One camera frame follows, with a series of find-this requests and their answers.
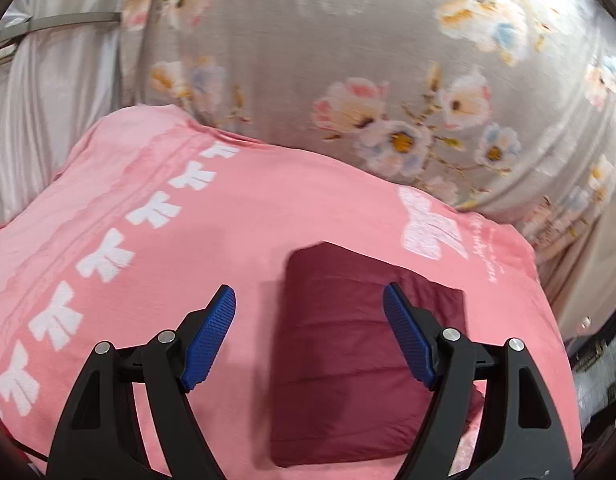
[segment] maroon towel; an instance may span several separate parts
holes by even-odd
[[[390,282],[465,332],[461,290],[329,243],[290,256],[271,374],[277,465],[372,460],[412,446],[432,394],[413,379],[383,313]],[[468,422],[482,403],[474,390]]]

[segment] blue finger pad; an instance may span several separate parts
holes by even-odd
[[[432,365],[432,351],[421,329],[408,312],[392,285],[383,290],[383,310],[392,327],[410,372],[415,379],[431,388],[437,378]]]
[[[235,306],[234,290],[228,286],[214,303],[213,311],[205,318],[185,354],[185,370],[181,382],[187,391],[208,377],[214,358],[234,318]]]

